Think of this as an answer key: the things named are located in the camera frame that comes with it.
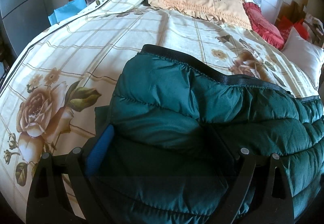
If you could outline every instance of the pillow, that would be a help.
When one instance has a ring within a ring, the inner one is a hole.
[[[294,28],[297,30],[298,34],[304,39],[308,40],[309,38],[309,33],[307,32],[307,29],[303,27],[303,22],[304,20],[301,19],[299,22],[296,22],[294,24]]]
[[[151,6],[178,10],[189,16],[217,20],[252,30],[243,0],[148,0]]]
[[[280,20],[280,22],[278,23],[278,30],[281,34],[281,37],[283,38],[283,40],[286,42],[288,37],[289,37],[289,33],[291,31],[291,28],[293,27],[293,23],[287,19],[285,16],[283,16]]]
[[[285,41],[279,30],[262,16],[259,6],[253,2],[247,2],[243,4],[243,8],[250,19],[252,29],[270,45],[281,50]]]
[[[307,74],[314,89],[317,90],[319,88],[321,67],[324,63],[323,49],[304,40],[296,29],[292,27],[282,53]]]
[[[297,32],[299,33],[299,35],[307,40],[309,38],[309,33],[307,31],[307,29],[305,29],[303,27],[303,20],[300,20],[298,22],[296,22],[295,24],[293,24],[289,19],[287,19],[285,16],[282,16],[279,24],[278,24],[278,30],[281,34],[281,36],[283,37],[284,41],[286,42],[288,37],[289,37],[289,33],[292,27],[294,27]]]

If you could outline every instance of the rose print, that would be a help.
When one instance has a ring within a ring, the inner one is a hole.
[[[51,85],[52,83],[56,83],[60,77],[61,70],[57,70],[53,68],[49,74],[47,74],[44,78],[46,85]]]
[[[228,54],[225,52],[222,52],[221,50],[214,50],[212,49],[212,55],[214,57],[219,58],[220,60],[226,60],[228,58]]]
[[[23,162],[16,166],[16,180],[24,186],[28,165],[32,163],[32,176],[43,152],[56,150],[56,142],[63,133],[69,133],[74,111],[82,111],[94,105],[101,94],[93,88],[78,87],[77,81],[67,89],[66,82],[52,87],[59,79],[61,71],[56,68],[46,75],[40,84],[41,75],[35,75],[27,85],[27,99],[20,104],[16,119],[16,129],[20,133],[18,141],[15,133],[9,133],[9,148],[19,152],[4,152],[4,160],[9,164],[12,155],[21,155]]]
[[[228,69],[233,74],[246,74],[285,87],[281,79],[273,73],[275,68],[267,61],[265,63],[263,60],[259,61],[259,57],[256,52],[244,50],[237,57],[232,58],[234,65]]]
[[[6,151],[4,151],[4,157],[3,158],[4,158],[5,162],[6,162],[6,164],[9,164],[12,155],[20,155],[20,154],[17,153],[17,152],[10,152],[8,149]]]

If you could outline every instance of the quilted jacket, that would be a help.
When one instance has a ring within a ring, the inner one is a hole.
[[[206,142],[211,125],[236,150],[280,155],[297,218],[320,190],[323,119],[318,96],[294,98],[275,84],[145,45],[127,62],[110,105],[96,108],[97,133],[108,124],[116,133],[96,189],[116,223],[205,223],[231,177]]]

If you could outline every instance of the red cushion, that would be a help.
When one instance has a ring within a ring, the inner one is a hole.
[[[294,28],[297,30],[297,32],[299,33],[299,35],[304,39],[307,40],[309,38],[309,33],[307,31],[307,29],[304,28],[303,26],[303,22],[304,20],[301,19],[299,22],[296,22],[294,24]]]
[[[289,37],[289,33],[291,31],[291,28],[294,26],[294,24],[287,19],[285,16],[283,16],[278,24],[278,30],[281,34],[281,37],[283,37],[285,43]]]
[[[250,19],[252,29],[266,42],[281,50],[285,41],[279,30],[262,16],[259,6],[253,2],[246,2],[243,3],[243,8]]]
[[[308,31],[303,27],[303,21],[304,20],[302,19],[299,22],[296,22],[295,24],[293,24],[285,16],[282,16],[282,18],[278,24],[278,29],[279,29],[280,34],[283,37],[285,43],[289,37],[289,33],[290,33],[292,27],[294,27],[297,30],[297,32],[303,39],[307,40],[309,38]]]

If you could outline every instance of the floral bedsheet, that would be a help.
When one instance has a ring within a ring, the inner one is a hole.
[[[296,97],[318,94],[255,32],[143,1],[107,0],[52,26],[25,48],[7,76],[0,94],[0,190],[23,221],[42,153],[69,153],[95,135],[94,108],[109,104],[125,63],[144,44],[190,54],[227,75],[275,83]],[[64,183],[82,217],[67,176]]]

